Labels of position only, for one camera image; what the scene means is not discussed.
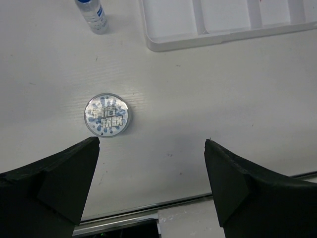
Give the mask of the small blue bottle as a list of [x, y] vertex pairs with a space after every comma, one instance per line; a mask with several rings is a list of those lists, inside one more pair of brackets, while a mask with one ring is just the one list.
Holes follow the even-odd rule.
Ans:
[[95, 34], [105, 34], [108, 21], [100, 0], [75, 0], [88, 26]]

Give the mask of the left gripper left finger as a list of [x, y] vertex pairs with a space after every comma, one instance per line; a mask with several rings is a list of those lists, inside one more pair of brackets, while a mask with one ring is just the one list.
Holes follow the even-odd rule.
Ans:
[[0, 175], [2, 238], [70, 238], [81, 222], [100, 151], [89, 137]]

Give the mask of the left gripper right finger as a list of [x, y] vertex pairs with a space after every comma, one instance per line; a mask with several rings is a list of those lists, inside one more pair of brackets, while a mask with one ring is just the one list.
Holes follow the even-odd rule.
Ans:
[[246, 160], [212, 140], [205, 163], [227, 238], [314, 238], [317, 185]]

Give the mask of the blue ink jar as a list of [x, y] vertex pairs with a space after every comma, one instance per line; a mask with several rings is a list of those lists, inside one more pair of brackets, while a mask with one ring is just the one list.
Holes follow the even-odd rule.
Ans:
[[101, 138], [112, 138], [122, 134], [130, 124], [132, 111], [118, 95], [98, 94], [86, 105], [84, 121], [88, 130]]

